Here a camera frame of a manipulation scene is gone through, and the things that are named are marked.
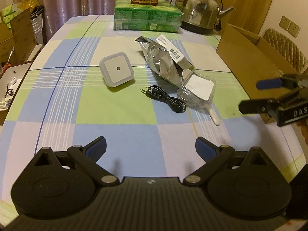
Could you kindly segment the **white square night light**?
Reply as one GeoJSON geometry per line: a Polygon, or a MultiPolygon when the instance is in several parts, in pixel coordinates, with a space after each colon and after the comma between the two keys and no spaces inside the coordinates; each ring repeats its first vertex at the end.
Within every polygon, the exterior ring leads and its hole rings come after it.
{"type": "Polygon", "coordinates": [[[106,85],[110,88],[118,87],[134,78],[131,62],[124,52],[104,57],[99,62],[99,68],[106,85]]]}

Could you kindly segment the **open box with clutter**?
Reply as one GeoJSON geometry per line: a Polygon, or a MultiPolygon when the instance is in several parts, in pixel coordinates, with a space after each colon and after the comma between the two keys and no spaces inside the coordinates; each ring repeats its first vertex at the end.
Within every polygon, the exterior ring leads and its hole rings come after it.
{"type": "Polygon", "coordinates": [[[1,126],[32,62],[10,66],[1,77],[1,126]]]}

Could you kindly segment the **quilted beige chair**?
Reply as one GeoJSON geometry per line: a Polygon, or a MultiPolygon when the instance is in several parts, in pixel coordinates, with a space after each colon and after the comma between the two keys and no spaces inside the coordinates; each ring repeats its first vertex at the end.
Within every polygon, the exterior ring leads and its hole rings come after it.
{"type": "Polygon", "coordinates": [[[288,37],[273,28],[268,28],[262,38],[278,51],[298,73],[307,72],[307,58],[288,37]]]}

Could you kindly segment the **white plastic spoon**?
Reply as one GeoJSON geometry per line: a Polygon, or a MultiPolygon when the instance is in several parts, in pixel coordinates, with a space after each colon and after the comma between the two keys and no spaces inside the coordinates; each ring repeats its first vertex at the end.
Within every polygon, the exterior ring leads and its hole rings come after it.
{"type": "Polygon", "coordinates": [[[208,109],[208,114],[211,117],[213,123],[216,126],[220,126],[220,118],[218,117],[218,115],[216,114],[215,110],[212,107],[208,109]]]}

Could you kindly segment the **brown cardboard box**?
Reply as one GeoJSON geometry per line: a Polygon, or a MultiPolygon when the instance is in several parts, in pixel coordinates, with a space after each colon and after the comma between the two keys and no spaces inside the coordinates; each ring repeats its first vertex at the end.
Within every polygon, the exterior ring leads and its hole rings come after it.
{"type": "Polygon", "coordinates": [[[227,24],[216,53],[226,63],[250,99],[278,98],[286,88],[258,90],[260,80],[282,74],[297,74],[287,60],[266,40],[242,28],[227,24]]]}

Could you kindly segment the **clear packet white pad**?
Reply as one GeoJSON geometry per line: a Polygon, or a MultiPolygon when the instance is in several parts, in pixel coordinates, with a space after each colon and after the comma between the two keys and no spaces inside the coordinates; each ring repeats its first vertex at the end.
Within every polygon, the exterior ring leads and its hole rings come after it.
{"type": "Polygon", "coordinates": [[[209,110],[215,93],[215,80],[189,69],[182,71],[182,77],[177,96],[195,110],[209,110]]]}

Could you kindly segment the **white green medicine box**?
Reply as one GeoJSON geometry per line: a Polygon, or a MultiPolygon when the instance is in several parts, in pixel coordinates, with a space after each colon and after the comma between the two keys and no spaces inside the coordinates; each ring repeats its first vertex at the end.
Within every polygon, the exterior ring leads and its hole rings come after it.
{"type": "Polygon", "coordinates": [[[156,41],[168,50],[169,54],[171,55],[171,58],[179,67],[181,67],[182,69],[189,69],[191,71],[195,70],[193,64],[164,35],[159,35],[156,41]]]}

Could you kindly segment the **checkered tablecloth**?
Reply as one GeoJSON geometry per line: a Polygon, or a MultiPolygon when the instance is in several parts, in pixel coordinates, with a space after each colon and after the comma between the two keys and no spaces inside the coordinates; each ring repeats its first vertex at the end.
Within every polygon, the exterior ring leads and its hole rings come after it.
{"type": "Polygon", "coordinates": [[[215,55],[219,35],[186,30],[166,33],[201,74],[216,81],[213,108],[220,126],[203,110],[175,113],[143,94],[151,85],[159,85],[172,95],[177,88],[149,69],[135,42],[140,36],[156,39],[159,33],[115,31],[112,15],[73,17],[42,49],[14,98],[1,132],[3,225],[17,216],[10,198],[13,183],[43,146],[62,151],[104,136],[107,151],[98,163],[118,178],[184,178],[204,163],[195,151],[199,136],[238,150],[260,146],[287,180],[306,164],[306,146],[299,130],[265,124],[258,115],[238,111],[247,94],[215,55]],[[119,52],[128,56],[134,78],[110,88],[99,62],[119,52]]]}

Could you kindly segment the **brown wooden door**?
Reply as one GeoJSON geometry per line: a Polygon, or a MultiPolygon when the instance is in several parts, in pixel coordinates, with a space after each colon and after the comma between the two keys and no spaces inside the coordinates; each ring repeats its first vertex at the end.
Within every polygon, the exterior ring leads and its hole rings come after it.
{"type": "Polygon", "coordinates": [[[221,20],[221,33],[224,33],[226,25],[243,28],[247,31],[258,34],[272,0],[222,0],[224,9],[233,6],[231,11],[221,20]]]}

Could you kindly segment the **silver foil bag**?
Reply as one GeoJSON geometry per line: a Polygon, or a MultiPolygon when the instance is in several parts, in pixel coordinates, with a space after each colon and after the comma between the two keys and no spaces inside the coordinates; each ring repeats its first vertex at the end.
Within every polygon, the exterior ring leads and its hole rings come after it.
{"type": "Polygon", "coordinates": [[[172,59],[167,48],[143,36],[138,37],[135,42],[139,43],[146,63],[152,71],[172,85],[177,87],[182,85],[184,80],[183,68],[172,59]]]}

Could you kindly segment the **stainless steel kettle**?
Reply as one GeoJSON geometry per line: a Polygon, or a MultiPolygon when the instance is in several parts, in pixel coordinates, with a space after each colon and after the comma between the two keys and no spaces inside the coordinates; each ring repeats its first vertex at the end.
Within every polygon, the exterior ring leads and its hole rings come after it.
{"type": "Polygon", "coordinates": [[[222,0],[170,0],[183,13],[181,28],[197,34],[210,34],[220,31],[221,20],[235,10],[226,9],[222,0]]]}

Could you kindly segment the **green tissue pack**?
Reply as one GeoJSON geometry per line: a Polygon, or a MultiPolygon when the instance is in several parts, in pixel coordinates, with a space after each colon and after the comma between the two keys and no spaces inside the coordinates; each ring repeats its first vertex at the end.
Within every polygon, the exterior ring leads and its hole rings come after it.
{"type": "Polygon", "coordinates": [[[115,0],[113,29],[177,33],[182,18],[183,12],[166,0],[157,6],[115,0]]]}

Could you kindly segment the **cardboard boxes by curtain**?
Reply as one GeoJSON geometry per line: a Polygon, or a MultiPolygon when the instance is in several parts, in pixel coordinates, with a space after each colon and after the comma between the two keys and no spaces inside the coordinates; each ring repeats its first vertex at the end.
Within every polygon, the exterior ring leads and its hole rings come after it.
{"type": "Polygon", "coordinates": [[[13,3],[1,11],[1,63],[25,63],[45,44],[44,6],[37,0],[13,3]]]}

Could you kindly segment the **wall switch plates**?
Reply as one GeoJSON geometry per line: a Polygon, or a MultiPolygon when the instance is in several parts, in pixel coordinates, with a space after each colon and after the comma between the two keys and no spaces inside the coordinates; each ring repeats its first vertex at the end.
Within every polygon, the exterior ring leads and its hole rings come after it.
{"type": "Polygon", "coordinates": [[[301,29],[296,23],[291,21],[286,16],[282,16],[279,26],[284,30],[287,30],[289,34],[291,34],[295,38],[298,36],[301,29]]]}

